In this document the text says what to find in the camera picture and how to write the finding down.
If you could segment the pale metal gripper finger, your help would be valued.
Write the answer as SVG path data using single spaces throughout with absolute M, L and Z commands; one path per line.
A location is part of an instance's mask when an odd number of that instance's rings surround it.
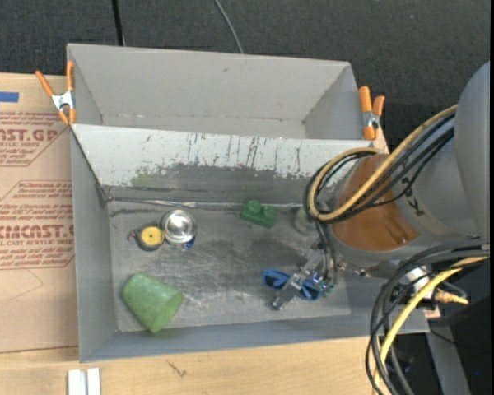
M 293 274 L 283 288 L 278 292 L 276 298 L 272 301 L 271 307 L 275 310 L 283 309 L 302 289 L 304 278 L 295 273 Z

